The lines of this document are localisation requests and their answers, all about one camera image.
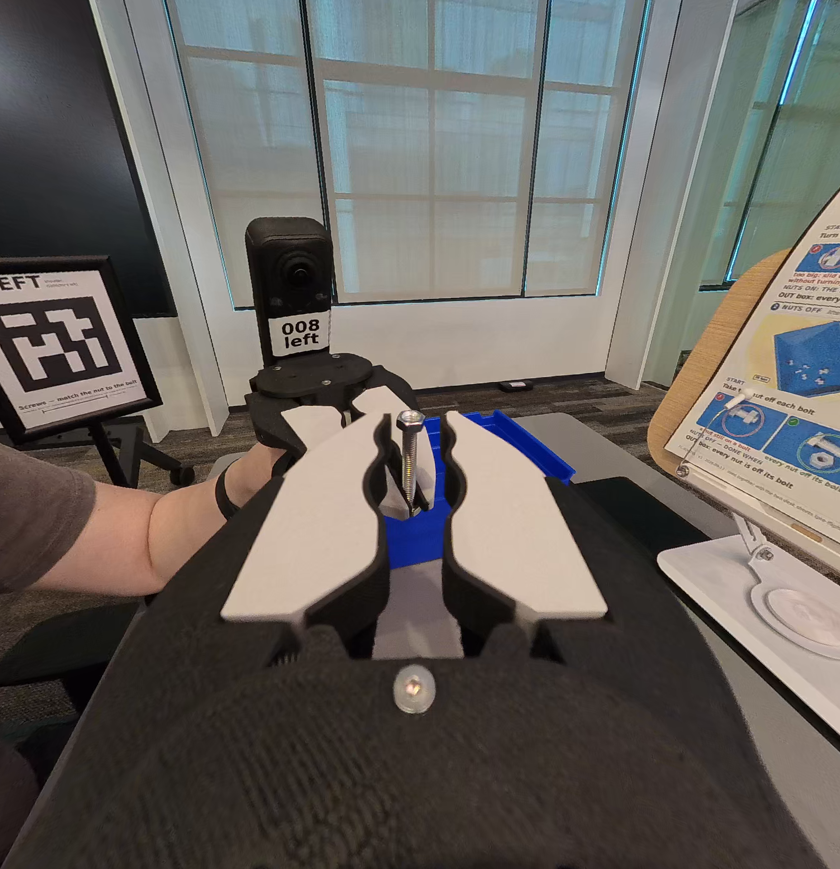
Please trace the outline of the wooden document board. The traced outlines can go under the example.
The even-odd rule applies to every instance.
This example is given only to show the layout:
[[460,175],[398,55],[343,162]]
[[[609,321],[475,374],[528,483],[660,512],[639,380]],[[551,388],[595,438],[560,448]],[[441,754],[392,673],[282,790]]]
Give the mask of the wooden document board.
[[675,478],[680,462],[679,457],[667,451],[668,441],[715,376],[790,252],[790,248],[784,248],[766,257],[732,285],[654,412],[647,445],[654,464],[668,476]]

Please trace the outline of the framed marker sign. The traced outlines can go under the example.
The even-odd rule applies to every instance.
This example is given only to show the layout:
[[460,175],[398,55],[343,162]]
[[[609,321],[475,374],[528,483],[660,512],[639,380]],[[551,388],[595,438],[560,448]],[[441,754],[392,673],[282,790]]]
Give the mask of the framed marker sign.
[[13,444],[162,403],[108,255],[0,257],[0,424]]

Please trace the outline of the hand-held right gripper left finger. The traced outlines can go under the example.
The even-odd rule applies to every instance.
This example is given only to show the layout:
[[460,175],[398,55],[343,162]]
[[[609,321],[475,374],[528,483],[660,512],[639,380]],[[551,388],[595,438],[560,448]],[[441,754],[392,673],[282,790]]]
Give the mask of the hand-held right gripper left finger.
[[284,474],[224,621],[328,625],[351,656],[371,656],[391,588],[380,510],[390,442],[390,415],[362,415]]

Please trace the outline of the blue plastic bin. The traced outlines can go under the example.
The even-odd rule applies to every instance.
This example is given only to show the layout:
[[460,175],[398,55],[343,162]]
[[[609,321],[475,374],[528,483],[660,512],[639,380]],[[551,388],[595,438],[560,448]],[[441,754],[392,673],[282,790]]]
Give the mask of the blue plastic bin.
[[[553,476],[569,484],[576,474],[564,459],[541,440],[523,428],[519,421],[501,410],[489,415],[479,412],[466,415],[481,428],[505,440],[529,458],[545,476]],[[445,464],[441,456],[439,417],[429,417],[425,430],[429,435],[436,470],[435,503],[431,510],[409,520],[385,519],[387,543],[392,569],[441,559],[444,549],[444,526],[450,512],[445,498]]]

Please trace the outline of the long hex head bolt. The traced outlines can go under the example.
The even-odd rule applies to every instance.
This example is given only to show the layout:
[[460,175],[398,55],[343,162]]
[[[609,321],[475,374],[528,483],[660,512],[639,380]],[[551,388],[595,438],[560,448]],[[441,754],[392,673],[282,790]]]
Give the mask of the long hex head bolt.
[[413,408],[402,410],[396,417],[396,427],[402,437],[400,489],[408,515],[414,517],[429,510],[423,492],[420,492],[421,500],[417,500],[418,455],[422,437],[426,435],[425,415]]

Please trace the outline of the person's left hand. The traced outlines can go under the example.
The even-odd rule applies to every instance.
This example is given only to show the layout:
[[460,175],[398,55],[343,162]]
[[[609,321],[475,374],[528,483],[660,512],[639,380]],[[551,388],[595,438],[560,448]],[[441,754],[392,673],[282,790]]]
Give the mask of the person's left hand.
[[278,461],[290,456],[283,449],[256,444],[220,473],[215,486],[216,503],[229,520],[271,478]]

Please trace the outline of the printed instruction sheet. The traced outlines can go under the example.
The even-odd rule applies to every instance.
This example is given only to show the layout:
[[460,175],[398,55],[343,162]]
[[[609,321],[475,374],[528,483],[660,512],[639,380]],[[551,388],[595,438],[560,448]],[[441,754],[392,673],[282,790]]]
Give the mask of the printed instruction sheet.
[[840,188],[666,449],[691,486],[840,571]]

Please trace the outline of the person's left forearm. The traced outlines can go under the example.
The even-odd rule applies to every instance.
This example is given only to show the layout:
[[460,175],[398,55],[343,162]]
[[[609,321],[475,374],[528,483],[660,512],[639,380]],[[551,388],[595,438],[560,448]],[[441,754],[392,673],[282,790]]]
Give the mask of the person's left forearm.
[[226,522],[214,481],[157,495],[97,482],[85,527],[33,584],[119,597],[160,592]]

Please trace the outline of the large paned window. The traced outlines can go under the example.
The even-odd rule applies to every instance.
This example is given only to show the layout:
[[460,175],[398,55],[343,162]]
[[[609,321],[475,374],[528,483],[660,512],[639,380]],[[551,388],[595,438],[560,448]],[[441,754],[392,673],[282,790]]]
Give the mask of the large paned window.
[[164,5],[235,310],[269,215],[344,305],[600,292],[652,2]]

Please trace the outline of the black wall board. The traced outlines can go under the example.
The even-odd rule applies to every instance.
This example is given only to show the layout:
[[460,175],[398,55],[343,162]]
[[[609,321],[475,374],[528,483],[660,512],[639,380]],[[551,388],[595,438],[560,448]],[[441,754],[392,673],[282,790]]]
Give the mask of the black wall board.
[[70,255],[108,255],[132,316],[175,316],[90,3],[0,1],[0,258]]

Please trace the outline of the black rolling sign stand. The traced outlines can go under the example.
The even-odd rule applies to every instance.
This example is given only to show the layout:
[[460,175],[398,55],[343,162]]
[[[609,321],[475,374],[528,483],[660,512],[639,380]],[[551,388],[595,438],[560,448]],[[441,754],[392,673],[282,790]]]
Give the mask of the black rolling sign stand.
[[174,487],[187,487],[196,482],[193,465],[147,442],[140,421],[97,422],[87,431],[113,485],[138,488],[142,463],[167,472]]

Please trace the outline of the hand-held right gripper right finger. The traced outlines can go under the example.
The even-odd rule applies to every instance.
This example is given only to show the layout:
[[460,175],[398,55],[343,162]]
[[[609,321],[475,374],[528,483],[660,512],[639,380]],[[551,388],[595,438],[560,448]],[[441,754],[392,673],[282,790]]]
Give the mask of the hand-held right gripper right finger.
[[566,485],[515,446],[457,411],[441,420],[442,593],[464,655],[513,625],[535,641],[543,625],[609,613],[556,494]]

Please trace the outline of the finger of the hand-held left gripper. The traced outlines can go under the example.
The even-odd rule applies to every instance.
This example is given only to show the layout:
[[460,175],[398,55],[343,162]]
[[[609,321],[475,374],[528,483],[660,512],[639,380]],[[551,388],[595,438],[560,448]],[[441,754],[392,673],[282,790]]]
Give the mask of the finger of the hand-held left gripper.
[[436,466],[426,428],[416,437],[415,498],[409,508],[402,489],[403,483],[403,432],[397,427],[398,415],[408,411],[409,406],[387,386],[364,390],[351,403],[351,411],[357,416],[386,414],[391,417],[391,446],[386,460],[386,494],[380,503],[383,513],[420,513],[435,506]]
[[[285,411],[283,418],[310,452],[352,424],[346,414],[332,406],[302,405]],[[386,494],[380,503],[381,512],[409,513],[410,507],[401,489],[402,456],[393,439],[385,467]]]

